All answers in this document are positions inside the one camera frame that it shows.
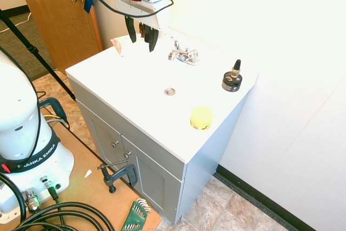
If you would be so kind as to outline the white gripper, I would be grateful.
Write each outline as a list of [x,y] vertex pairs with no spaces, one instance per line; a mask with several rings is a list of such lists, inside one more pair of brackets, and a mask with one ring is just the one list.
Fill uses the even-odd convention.
[[144,41],[149,44],[149,51],[155,49],[158,38],[164,36],[169,25],[169,0],[150,3],[146,0],[115,0],[116,10],[125,16],[125,24],[132,43],[137,35],[134,21],[143,24]]

